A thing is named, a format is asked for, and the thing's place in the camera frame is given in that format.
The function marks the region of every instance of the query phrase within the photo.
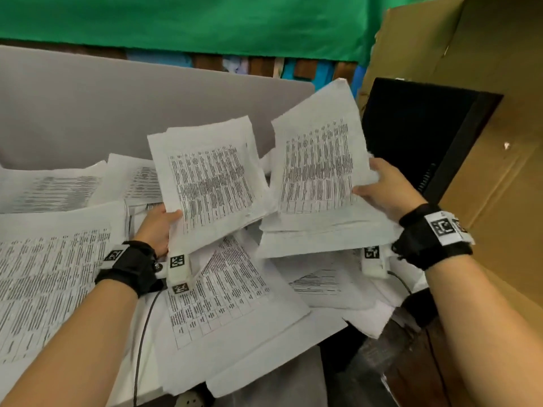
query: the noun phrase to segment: brown box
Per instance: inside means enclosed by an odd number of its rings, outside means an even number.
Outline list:
[[[543,0],[434,0],[388,10],[376,77],[504,94],[441,201],[488,277],[543,337]]]

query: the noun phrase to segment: green curtain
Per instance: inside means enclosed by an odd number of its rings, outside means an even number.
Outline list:
[[[0,38],[369,59],[386,8],[419,0],[0,0]]]

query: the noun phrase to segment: black cable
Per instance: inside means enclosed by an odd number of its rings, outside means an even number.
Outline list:
[[[404,280],[402,280],[401,277],[400,277],[398,274],[396,274],[396,273],[394,273],[393,271],[390,271],[390,270],[388,270],[387,273],[389,273],[391,276],[394,276],[394,277],[396,277],[398,280],[400,280],[401,283],[402,283],[402,284],[404,285],[404,287],[406,288],[407,292],[408,292],[410,295],[412,294],[411,289],[410,289],[409,287],[407,287],[406,282],[405,282]]]
[[[430,333],[428,332],[428,329],[425,329],[426,336],[428,337],[428,344],[430,346],[430,354],[432,355],[432,358],[434,359],[434,363],[436,364],[436,369],[438,371],[439,379],[441,380],[441,387],[443,388],[443,395],[447,399],[447,404],[449,407],[452,407],[451,399],[449,398],[449,391],[447,390],[447,385],[445,384],[445,378],[443,377],[443,374],[441,373],[441,369],[439,368],[438,359],[436,358],[436,354],[434,353],[434,346],[432,346],[432,340],[430,339]]]
[[[133,407],[137,407],[137,379],[139,376],[139,360],[141,358],[141,350],[143,347],[143,338],[145,337],[145,330],[147,330],[147,324],[149,323],[149,319],[151,318],[151,311],[153,311],[153,307],[155,306],[156,299],[159,298],[160,293],[162,293],[164,290],[160,290],[158,293],[156,293],[155,298],[153,298],[153,302],[151,303],[151,307],[149,307],[149,312],[147,313],[147,318],[145,320],[145,324],[143,325],[143,331],[141,332],[141,339],[139,341],[139,350],[137,351],[137,362],[136,362],[136,377],[134,380],[134,399],[133,399]]]

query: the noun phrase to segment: hand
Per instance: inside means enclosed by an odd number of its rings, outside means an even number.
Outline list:
[[[162,257],[168,252],[170,225],[182,216],[181,210],[167,213],[164,204],[157,205],[147,213],[134,240],[149,244],[155,250],[156,256]]]
[[[379,182],[357,185],[352,193],[383,210],[391,220],[398,222],[427,202],[395,166],[382,158],[370,158],[370,168],[379,173]]]

